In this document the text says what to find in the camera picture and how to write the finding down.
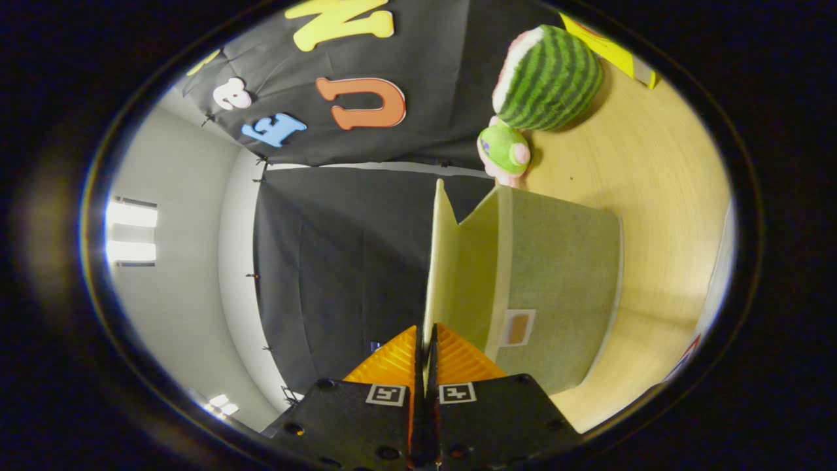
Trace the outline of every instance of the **blue foam letter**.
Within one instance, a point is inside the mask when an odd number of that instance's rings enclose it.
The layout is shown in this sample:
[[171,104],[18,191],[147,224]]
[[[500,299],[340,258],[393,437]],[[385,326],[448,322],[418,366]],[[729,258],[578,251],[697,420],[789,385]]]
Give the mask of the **blue foam letter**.
[[280,148],[282,147],[282,141],[292,132],[304,131],[308,127],[305,123],[297,121],[283,113],[279,113],[275,118],[275,124],[272,124],[272,120],[269,117],[260,119],[256,123],[255,129],[249,124],[245,124],[241,127],[241,132],[245,136],[250,136],[275,148]]

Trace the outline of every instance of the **yellow box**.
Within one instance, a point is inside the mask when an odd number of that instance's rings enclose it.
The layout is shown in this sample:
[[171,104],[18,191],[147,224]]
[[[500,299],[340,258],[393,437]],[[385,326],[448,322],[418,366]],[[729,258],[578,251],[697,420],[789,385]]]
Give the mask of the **yellow box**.
[[590,27],[584,26],[578,21],[559,13],[564,21],[567,32],[581,39],[596,54],[604,57],[613,65],[616,65],[629,77],[646,84],[648,88],[654,88],[660,81],[660,75],[654,72],[645,62],[623,49],[621,46],[593,31]]

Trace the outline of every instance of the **orange ridged plastic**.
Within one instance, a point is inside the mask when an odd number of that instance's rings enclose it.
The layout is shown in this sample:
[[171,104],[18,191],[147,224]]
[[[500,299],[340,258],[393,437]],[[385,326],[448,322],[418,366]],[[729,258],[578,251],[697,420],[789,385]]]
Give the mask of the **orange ridged plastic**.
[[413,326],[365,359],[344,381],[370,385],[407,386],[410,389],[409,438],[413,436],[413,402],[416,379],[416,326]]
[[436,339],[439,345],[437,384],[493,380],[506,376],[503,370],[468,340],[441,323],[436,323]]

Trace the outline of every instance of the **watermelon plush toy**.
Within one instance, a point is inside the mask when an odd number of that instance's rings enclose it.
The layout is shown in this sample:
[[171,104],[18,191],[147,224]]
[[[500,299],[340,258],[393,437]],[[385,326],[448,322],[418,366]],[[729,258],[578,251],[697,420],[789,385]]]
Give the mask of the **watermelon plush toy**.
[[581,39],[542,24],[511,43],[491,101],[510,127],[546,131],[587,109],[602,80],[601,64]]

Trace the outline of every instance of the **wooden floor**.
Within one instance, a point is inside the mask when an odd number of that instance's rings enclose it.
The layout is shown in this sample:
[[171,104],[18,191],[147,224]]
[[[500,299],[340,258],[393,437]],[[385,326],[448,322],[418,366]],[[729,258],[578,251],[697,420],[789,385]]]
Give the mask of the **wooden floor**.
[[613,211],[624,227],[619,311],[598,365],[552,396],[585,432],[675,366],[706,297],[730,201],[709,135],[665,81],[653,90],[603,61],[586,119],[531,135],[521,187]]

